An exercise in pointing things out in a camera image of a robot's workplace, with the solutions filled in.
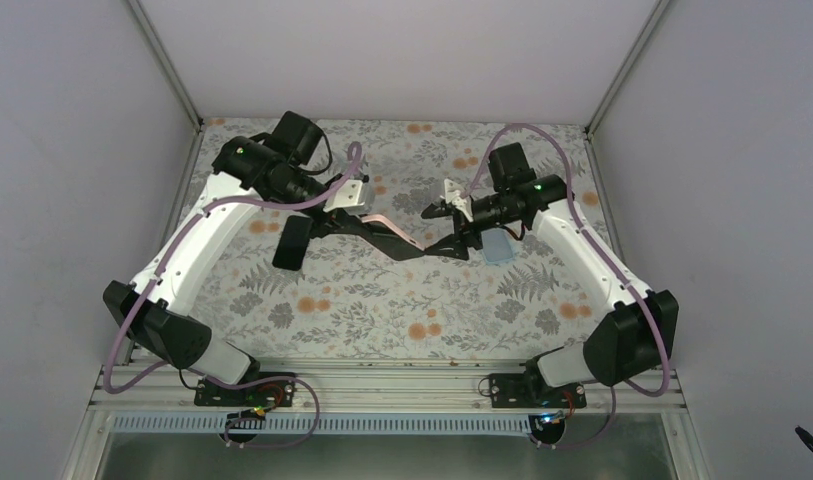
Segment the light blue phone case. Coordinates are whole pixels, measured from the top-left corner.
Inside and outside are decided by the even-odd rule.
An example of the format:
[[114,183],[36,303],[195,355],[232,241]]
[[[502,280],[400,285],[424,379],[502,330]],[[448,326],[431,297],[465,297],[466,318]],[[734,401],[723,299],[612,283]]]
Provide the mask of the light blue phone case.
[[488,265],[499,265],[514,260],[515,252],[508,232],[494,228],[481,233],[482,255]]

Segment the black smartphone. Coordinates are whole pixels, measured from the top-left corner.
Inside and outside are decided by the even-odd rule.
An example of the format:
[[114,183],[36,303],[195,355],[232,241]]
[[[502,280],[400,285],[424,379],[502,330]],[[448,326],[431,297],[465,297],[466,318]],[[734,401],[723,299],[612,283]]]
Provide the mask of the black smartphone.
[[312,227],[313,220],[308,217],[292,215],[287,218],[272,259],[275,268],[301,270],[310,244]]

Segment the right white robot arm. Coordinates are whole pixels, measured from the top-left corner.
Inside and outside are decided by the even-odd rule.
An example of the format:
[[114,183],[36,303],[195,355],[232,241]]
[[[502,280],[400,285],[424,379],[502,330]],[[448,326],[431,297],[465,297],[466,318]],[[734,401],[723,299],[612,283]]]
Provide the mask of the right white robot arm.
[[653,291],[633,274],[594,232],[556,175],[537,177],[518,143],[492,150],[488,170],[493,194],[473,199],[447,180],[427,206],[424,219],[450,217],[453,231],[428,247],[429,255],[466,260],[486,246],[484,232],[520,222],[530,236],[551,247],[576,276],[601,320],[581,344],[543,353],[528,361],[526,399],[547,407],[562,386],[597,382],[615,386],[659,367],[661,386],[670,383],[679,306],[667,290]]

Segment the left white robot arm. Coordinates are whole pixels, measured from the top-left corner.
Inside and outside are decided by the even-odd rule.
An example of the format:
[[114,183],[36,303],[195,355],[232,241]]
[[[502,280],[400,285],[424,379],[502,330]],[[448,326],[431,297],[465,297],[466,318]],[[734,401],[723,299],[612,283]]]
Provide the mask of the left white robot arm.
[[355,235],[389,258],[405,261],[424,247],[386,217],[358,215],[370,203],[370,190],[358,173],[362,147],[347,148],[348,166],[328,183],[305,169],[318,144],[328,141],[312,120],[287,111],[270,133],[237,136],[226,142],[212,164],[198,200],[183,223],[150,263],[128,282],[111,282],[103,301],[119,330],[105,362],[104,388],[126,339],[162,363],[211,378],[237,405],[260,391],[256,359],[191,317],[206,276],[243,224],[260,210],[296,212],[297,226],[285,225],[276,260],[287,266],[302,259],[309,240]]

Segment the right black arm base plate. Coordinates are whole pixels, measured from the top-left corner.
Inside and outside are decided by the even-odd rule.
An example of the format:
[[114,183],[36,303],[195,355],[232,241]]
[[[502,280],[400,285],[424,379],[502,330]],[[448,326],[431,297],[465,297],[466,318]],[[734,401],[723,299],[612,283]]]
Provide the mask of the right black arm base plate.
[[493,373],[486,377],[487,395],[495,409],[561,409],[587,406],[581,384],[548,386],[535,374]]

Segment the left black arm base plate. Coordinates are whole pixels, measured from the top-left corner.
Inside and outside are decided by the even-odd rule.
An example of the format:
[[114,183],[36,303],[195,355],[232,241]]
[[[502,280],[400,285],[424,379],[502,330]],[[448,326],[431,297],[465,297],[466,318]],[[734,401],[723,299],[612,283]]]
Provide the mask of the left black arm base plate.
[[193,403],[200,407],[265,408],[291,407],[296,390],[293,372],[261,372],[262,382],[243,389],[221,387],[209,380],[198,383]]

